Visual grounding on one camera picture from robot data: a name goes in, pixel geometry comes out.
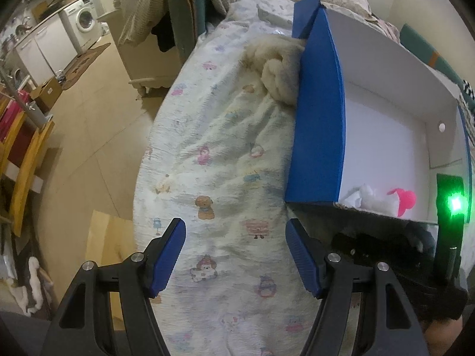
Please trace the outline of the pink soft toy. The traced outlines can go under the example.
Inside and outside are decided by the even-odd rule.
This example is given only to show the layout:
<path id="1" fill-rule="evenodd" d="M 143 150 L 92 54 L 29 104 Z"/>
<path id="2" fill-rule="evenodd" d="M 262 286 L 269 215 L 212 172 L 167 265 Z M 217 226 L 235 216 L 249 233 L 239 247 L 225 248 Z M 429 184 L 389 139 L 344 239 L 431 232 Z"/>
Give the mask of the pink soft toy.
<path id="1" fill-rule="evenodd" d="M 411 190 L 395 188 L 387 192 L 387 195 L 398 197 L 397 216 L 402 217 L 404 213 L 412 209 L 417 203 L 417 196 Z"/>

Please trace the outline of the white fluffy sock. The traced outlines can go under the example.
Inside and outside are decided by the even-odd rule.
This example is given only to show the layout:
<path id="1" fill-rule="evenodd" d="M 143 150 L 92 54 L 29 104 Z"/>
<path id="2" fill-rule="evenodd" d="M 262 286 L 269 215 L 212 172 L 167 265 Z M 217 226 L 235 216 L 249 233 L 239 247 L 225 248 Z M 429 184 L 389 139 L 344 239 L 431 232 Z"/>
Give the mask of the white fluffy sock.
<path id="1" fill-rule="evenodd" d="M 384 194 L 363 184 L 348 191 L 339 203 L 362 211 L 397 217 L 400 202 L 396 193 Z"/>

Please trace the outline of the patterned white bed sheet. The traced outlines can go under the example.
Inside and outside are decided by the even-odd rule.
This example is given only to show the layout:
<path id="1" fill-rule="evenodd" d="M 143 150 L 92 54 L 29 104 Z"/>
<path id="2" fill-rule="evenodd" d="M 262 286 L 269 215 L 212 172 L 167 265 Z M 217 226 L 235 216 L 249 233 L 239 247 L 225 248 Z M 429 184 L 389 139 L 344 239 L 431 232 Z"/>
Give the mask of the patterned white bed sheet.
<path id="1" fill-rule="evenodd" d="M 174 218 L 186 240 L 153 307 L 172 355 L 298 355 L 319 302 L 286 245 L 291 108 L 242 63 L 289 35 L 289 0 L 236 0 L 200 38 L 151 127 L 134 194 L 139 248 Z"/>

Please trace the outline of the white box blue edges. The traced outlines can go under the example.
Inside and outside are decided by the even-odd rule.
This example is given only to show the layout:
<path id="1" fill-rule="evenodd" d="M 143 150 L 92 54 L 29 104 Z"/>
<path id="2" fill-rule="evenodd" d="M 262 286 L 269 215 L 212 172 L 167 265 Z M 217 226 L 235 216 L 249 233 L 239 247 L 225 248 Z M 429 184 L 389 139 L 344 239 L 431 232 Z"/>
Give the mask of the white box blue edges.
<path id="1" fill-rule="evenodd" d="M 305 41 L 285 199 L 349 205 L 367 185 L 378 197 L 415 193 L 409 220 L 436 221 L 438 174 L 458 176 L 452 210 L 471 211 L 473 159 L 460 93 L 446 76 L 364 23 L 320 0 L 294 6 Z"/>

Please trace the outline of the yellow wooden rack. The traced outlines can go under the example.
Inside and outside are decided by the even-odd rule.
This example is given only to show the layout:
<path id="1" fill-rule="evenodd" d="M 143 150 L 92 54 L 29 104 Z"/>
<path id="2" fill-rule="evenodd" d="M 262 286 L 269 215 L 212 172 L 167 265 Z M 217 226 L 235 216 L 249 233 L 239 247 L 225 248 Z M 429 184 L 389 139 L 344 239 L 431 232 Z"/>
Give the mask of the yellow wooden rack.
<path id="1" fill-rule="evenodd" d="M 43 180 L 35 171 L 54 125 L 29 93 L 1 85 L 1 178 L 15 182 L 10 202 L 1 208 L 1 219 L 10 224 L 15 236 L 22 234 L 29 193 L 41 192 Z"/>

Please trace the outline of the cardboard box on floor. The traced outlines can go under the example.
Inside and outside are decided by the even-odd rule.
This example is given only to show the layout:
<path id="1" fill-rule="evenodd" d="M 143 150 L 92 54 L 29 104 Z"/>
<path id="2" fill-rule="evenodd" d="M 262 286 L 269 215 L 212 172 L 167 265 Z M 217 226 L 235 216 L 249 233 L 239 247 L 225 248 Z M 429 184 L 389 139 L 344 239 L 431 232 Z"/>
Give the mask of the cardboard box on floor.
<path id="1" fill-rule="evenodd" d="M 31 99 L 35 101 L 42 113 L 48 113 L 57 102 L 63 88 L 55 77 L 38 86 L 31 92 Z"/>

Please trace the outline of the brown door mat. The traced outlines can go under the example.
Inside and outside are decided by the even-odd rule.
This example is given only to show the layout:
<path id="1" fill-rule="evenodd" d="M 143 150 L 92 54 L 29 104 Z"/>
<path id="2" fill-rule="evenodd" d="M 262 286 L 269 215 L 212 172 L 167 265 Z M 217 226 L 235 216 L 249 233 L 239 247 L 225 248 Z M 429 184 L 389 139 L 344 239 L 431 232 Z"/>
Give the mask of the brown door mat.
<path id="1" fill-rule="evenodd" d="M 77 56 L 71 65 L 64 72 L 64 79 L 61 86 L 63 90 L 70 89 L 85 73 L 88 67 L 111 45 L 111 43 L 105 43 L 101 46 L 88 49 L 82 55 Z"/>

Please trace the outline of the cream fluffy blanket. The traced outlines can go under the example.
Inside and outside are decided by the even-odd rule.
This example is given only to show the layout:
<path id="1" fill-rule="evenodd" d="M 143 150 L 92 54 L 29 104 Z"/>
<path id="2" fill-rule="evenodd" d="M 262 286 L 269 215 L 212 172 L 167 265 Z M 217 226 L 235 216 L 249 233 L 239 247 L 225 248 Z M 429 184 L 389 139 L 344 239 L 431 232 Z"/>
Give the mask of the cream fluffy blanket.
<path id="1" fill-rule="evenodd" d="M 242 61 L 255 71 L 270 96 L 295 107 L 299 94 L 300 59 L 306 41 L 286 35 L 267 34 L 252 39 Z"/>

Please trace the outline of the teal headboard cushion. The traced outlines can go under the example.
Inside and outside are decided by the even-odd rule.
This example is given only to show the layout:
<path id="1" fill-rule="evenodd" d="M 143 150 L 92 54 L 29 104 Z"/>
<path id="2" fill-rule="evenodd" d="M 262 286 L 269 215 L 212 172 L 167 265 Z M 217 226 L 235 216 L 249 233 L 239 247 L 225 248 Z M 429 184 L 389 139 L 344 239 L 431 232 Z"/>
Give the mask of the teal headboard cushion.
<path id="1" fill-rule="evenodd" d="M 412 27 L 404 24 L 399 33 L 400 43 L 423 63 L 446 75 L 456 84 L 470 109 L 474 109 L 474 90 L 467 80 L 457 75 L 446 59 Z"/>

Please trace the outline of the white kitchen cabinet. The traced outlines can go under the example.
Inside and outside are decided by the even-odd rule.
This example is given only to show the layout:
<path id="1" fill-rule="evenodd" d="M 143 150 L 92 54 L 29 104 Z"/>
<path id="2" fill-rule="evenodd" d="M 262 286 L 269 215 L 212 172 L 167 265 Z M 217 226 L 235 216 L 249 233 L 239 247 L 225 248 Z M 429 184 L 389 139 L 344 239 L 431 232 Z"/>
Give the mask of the white kitchen cabinet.
<path id="1" fill-rule="evenodd" d="M 59 14 L 34 28 L 15 50 L 36 85 L 59 76 L 78 55 Z"/>

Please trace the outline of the white washing machine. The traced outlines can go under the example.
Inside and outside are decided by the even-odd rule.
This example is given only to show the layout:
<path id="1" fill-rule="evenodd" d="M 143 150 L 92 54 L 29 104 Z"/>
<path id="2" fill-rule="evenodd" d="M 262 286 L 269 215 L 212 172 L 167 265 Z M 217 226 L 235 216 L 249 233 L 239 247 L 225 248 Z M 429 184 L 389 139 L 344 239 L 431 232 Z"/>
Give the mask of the white washing machine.
<path id="1" fill-rule="evenodd" d="M 60 18 L 79 55 L 87 52 L 102 36 L 94 0 L 77 0 L 60 11 Z"/>

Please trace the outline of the teal bed footboard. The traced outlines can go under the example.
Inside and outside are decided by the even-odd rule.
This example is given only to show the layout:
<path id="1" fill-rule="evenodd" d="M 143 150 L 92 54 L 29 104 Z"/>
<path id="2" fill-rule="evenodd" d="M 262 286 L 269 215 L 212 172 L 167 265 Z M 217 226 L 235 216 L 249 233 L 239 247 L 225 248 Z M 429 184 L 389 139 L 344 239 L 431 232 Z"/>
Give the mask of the teal bed footboard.
<path id="1" fill-rule="evenodd" d="M 206 31 L 207 0 L 167 0 L 175 46 L 180 62 L 185 63 Z"/>

